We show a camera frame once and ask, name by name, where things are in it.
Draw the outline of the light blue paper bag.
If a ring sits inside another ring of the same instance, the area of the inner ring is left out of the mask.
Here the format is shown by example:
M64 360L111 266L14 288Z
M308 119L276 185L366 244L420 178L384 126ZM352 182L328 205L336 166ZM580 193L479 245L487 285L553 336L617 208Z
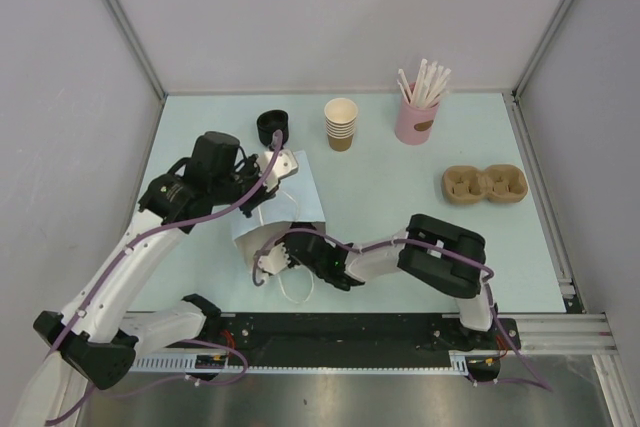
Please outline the light blue paper bag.
M251 280L254 280L254 255L270 237L290 229L294 223L309 224L322 232L326 230L326 219L308 156L303 150L293 153L299 170L281 181L273 199L257 207L249 218L238 211L231 213L231 237L249 270ZM299 298L290 296L285 290L282 274L289 269L268 277L265 282L276 280L285 299L296 305L304 304L311 298L311 293Z

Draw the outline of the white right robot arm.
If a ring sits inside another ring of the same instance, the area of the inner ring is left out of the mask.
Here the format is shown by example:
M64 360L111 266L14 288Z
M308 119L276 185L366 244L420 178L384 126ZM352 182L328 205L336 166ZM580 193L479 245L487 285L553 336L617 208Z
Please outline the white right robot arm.
M384 275L407 274L456 301L469 346L484 348L497 336L487 287L493 271L486 266L486 240L474 231L415 214L405 229L373 243L345 244L294 224L278 244L293 264L343 291Z

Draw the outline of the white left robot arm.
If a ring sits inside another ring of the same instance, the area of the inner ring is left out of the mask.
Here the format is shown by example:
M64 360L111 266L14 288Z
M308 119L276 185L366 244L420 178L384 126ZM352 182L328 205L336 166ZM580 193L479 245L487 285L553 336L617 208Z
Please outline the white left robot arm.
M274 197L277 153L247 156L239 140L208 131L190 156L150 182L113 253L61 312L42 312L36 332L53 353L96 388L115 386L134 361L175 343L207 347L221 334L215 305L199 295L172 309L123 319L162 260L193 230L235 209L251 210Z

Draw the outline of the stack of black lids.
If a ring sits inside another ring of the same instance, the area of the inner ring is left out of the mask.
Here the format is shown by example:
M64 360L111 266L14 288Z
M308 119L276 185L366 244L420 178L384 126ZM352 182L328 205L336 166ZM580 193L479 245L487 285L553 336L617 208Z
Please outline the stack of black lids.
M289 140L289 115L284 110L269 110L259 115L256 120L258 137L261 144L270 147L276 131L282 132L282 144Z

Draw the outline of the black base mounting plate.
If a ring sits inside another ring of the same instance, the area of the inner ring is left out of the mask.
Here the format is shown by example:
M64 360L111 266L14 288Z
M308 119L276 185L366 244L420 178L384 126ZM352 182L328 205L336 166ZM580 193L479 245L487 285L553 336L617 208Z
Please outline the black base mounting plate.
M520 347L516 321L501 324L477 333L456 314L226 313L207 321L198 338L232 338L256 368L422 368L445 366L454 351Z

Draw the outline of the stack of brown paper cups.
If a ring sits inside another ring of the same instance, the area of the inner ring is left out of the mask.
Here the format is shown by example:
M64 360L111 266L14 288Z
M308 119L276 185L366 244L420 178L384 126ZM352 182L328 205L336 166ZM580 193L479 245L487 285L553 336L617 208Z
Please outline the stack of brown paper cups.
M348 98L334 98L325 105L326 133L332 150L344 152L351 147L358 113L358 106Z

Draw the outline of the pink straw holder cup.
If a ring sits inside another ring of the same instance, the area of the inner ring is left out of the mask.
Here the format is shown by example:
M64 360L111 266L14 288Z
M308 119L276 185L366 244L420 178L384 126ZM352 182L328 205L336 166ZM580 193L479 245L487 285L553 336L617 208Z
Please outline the pink straw holder cup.
M394 130L397 139L407 145L421 145L427 142L439 106L437 103L431 108L419 109L411 106L402 95Z

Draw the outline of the aluminium frame rail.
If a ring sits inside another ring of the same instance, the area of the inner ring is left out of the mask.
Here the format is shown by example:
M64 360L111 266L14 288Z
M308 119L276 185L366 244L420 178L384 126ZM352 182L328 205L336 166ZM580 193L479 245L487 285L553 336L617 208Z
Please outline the aluminium frame rail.
M604 314L517 315L522 349L549 354L614 352L616 343Z

